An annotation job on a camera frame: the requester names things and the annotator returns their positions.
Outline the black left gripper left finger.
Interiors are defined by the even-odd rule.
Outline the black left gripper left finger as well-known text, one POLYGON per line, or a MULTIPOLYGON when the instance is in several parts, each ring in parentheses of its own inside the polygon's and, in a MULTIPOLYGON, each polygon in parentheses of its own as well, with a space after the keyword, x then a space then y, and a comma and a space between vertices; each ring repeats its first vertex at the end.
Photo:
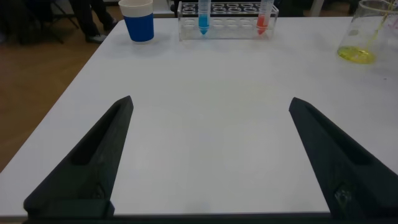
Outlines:
POLYGON ((24 200, 30 218, 108 218, 134 106, 116 101, 24 200))

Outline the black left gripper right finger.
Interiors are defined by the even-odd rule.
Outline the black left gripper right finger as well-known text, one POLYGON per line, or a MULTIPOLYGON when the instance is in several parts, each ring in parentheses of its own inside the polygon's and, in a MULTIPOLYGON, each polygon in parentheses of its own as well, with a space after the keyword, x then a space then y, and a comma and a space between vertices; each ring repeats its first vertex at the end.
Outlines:
POLYGON ((333 218, 397 217, 397 174, 310 103, 290 115, 333 218))

